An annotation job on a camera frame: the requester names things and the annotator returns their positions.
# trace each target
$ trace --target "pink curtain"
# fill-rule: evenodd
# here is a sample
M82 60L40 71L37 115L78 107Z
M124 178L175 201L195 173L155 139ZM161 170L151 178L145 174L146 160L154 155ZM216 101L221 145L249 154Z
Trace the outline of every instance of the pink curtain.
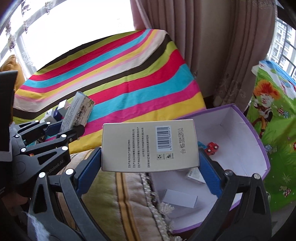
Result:
M255 85L251 68L265 59L275 21L274 0L231 1L230 49L214 106L235 103L241 111L245 110Z
M168 32L196 77L200 45L200 3L196 0L131 0L134 27Z

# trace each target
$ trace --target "blue stripe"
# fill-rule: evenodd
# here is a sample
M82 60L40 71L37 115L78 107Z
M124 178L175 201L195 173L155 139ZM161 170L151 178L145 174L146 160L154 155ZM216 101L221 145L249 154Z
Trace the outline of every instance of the blue stripe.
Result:
M145 103L185 89L193 80L186 64L179 67L175 75L161 84L149 86L131 93L121 94L113 99L94 106L88 122L107 116L115 111L124 110L137 104Z
M48 80L41 80L41 81L34 81L34 80L30 80L28 79L24 85L29 86L29 87L33 87L33 88L45 88L45 87L49 87L49 86L53 86L55 84L58 84L62 81L65 81L81 72L83 72L84 70L87 70L89 68L91 68L92 66L95 66L96 64L99 64L109 58L114 57L115 55L135 46L136 44L140 43L149 33L150 29L147 29L142 35L140 35L139 37L137 37L136 39L122 45L119 46L107 53L104 53L102 55L100 55L99 57L92 59L91 61L82 64L64 74L61 74L57 77L48 79Z

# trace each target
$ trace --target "red toy car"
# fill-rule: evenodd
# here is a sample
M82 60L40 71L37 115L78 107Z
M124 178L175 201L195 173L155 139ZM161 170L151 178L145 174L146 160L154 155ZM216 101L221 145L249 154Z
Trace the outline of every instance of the red toy car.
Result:
M214 143L214 142L210 142L208 145L207 145L207 148L205 149L205 152L208 154L208 155L214 155L215 152L219 149L219 146Z

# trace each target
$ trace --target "purple edge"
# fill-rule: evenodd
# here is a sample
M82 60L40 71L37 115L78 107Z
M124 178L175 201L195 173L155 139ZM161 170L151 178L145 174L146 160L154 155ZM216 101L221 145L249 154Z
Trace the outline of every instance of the purple edge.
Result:
M213 112L213 111L216 111L216 110L225 109L225 108L232 108L232 109L234 109L240 115L240 117L244 120L244 122L247 124L247 126L249 127L249 129L253 133L255 139L257 140L257 143L258 143L258 145L259 145L259 147L260 147L260 149L261 149L261 151L263 153L263 156L264 156L264 159L265 159L265 162L266 162L266 166L267 166L267 170L265 171L265 173L264 173L264 175L262 177L262 179L264 179L266 177L266 175L268 174L269 170L270 170L270 163L269 163L269 159L268 159L267 153L265 151L265 148L263 146L263 143L261 142L261 139L260 139L258 133L256 132L256 130L254 129L254 127L252 126L252 124L248 121L248 119L244 116L244 114L240 111L240 109L235 104L228 104L228 105L223 105L223 106L215 107L215 108L212 108L212 109L198 111L196 113L192 113L192 114L189 114L189 115L180 117L177 120L184 119L184 118L189 119L189 118L192 118L192 117L197 116L197 115L202 115L202 114L205 114L205 113L210 113L210 112ZM230 210L232 210L233 208L235 208L239 204L239 202L240 201L237 201L235 204L233 204L231 206ZM188 230L197 228L201 224L202 224L202 222L197 223L197 224L192 225L192 226L189 226L189 227L186 227L186 228L183 228L183 229L173 230L173 234L182 233L182 232L185 232L185 231L188 231Z

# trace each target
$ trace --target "open box with purple rim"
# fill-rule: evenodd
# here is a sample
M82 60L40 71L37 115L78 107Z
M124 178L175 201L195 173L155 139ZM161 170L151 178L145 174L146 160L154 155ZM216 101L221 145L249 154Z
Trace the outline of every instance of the open box with purple rim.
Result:
M234 104L204 110L181 119L194 120L198 141L219 145L219 150L211 159L217 161L224 170L233 170L241 176L259 173L262 179L269 172L269 160L257 132ZM200 226L217 200L206 184L187 179L187 172L150 173L153 189L160 202L166 189L198 196L195 208L174 206L175 209L169 215L174 221L174 233ZM239 204L240 198L241 194L236 194L231 209Z

